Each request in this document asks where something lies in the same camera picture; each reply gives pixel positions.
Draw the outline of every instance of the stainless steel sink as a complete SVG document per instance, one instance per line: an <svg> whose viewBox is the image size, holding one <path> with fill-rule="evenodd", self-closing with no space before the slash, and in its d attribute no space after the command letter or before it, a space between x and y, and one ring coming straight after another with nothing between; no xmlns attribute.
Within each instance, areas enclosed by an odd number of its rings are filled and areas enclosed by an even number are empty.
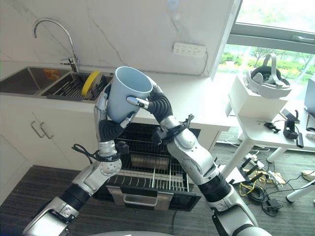
<svg viewBox="0 0 315 236"><path fill-rule="evenodd" d="M26 67L0 82L0 92L38 95L60 80L69 70Z"/></svg>
<svg viewBox="0 0 315 236"><path fill-rule="evenodd" d="M55 68L26 67L0 82L0 92L46 96L61 100L95 100L112 79L112 74L102 77L99 84L88 93L81 94L90 71L73 73Z"/></svg>

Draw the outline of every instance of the floor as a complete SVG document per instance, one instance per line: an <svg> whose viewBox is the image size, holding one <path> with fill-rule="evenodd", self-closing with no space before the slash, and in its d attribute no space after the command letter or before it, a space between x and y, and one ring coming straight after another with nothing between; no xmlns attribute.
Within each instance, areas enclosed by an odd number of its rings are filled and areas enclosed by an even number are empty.
<svg viewBox="0 0 315 236"><path fill-rule="evenodd" d="M218 157L217 163L224 164L235 151L228 144L216 144L212 155ZM258 154L263 162L270 152ZM284 179L296 178L303 169L315 169L315 154L287 151L276 160L275 169ZM59 196L78 174L77 171L33 166L22 178L16 188L0 207L1 236L20 235L31 221L37 210L48 200ZM307 181L302 177L290 182L294 188L301 187ZM285 196L291 191L275 193L276 199L285 202ZM283 203L276 217L266 215L260 205L244 198L256 216L260 227L275 236L314 236L315 232L314 192L298 199L293 204ZM183 236L218 235L211 219L211 211L201 198L191 212L148 211L116 206L113 203L99 202L91 198L81 209L80 215L70 225L71 236L87 236L109 231L137 230L156 231Z"/></svg>

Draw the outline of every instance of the dishwasher rack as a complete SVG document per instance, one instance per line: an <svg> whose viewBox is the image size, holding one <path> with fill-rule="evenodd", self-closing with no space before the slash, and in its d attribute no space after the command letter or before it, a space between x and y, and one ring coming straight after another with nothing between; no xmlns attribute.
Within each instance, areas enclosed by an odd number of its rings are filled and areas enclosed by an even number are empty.
<svg viewBox="0 0 315 236"><path fill-rule="evenodd" d="M173 191L189 192L189 187L192 188L192 182L188 175L184 172L179 162L170 156L160 157L163 165L165 160L168 159L168 169L158 169L158 161L154 161L153 169L136 167L132 165L131 158L135 160L143 160L149 158L142 153L132 152L122 158L122 169L116 175L111 177L107 183L130 185L145 188L157 188Z"/></svg>

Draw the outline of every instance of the window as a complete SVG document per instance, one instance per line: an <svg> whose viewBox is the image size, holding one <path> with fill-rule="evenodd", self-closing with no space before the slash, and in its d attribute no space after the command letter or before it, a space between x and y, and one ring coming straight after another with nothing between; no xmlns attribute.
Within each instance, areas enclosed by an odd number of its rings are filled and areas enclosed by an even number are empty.
<svg viewBox="0 0 315 236"><path fill-rule="evenodd" d="M315 1L243 0L225 46L215 82L227 94L235 74L262 65L268 53L293 89L289 99L304 100L308 79L315 76Z"/></svg>

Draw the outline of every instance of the yellow plate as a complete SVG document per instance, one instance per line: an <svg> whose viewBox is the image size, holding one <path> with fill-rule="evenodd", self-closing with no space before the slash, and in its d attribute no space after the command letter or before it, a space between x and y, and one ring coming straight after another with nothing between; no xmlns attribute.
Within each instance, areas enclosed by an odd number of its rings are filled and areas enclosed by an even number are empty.
<svg viewBox="0 0 315 236"><path fill-rule="evenodd" d="M86 96L88 92L92 89L94 84L98 84L102 78L101 71L93 71L88 79L85 81L83 88L82 88L82 95Z"/></svg>

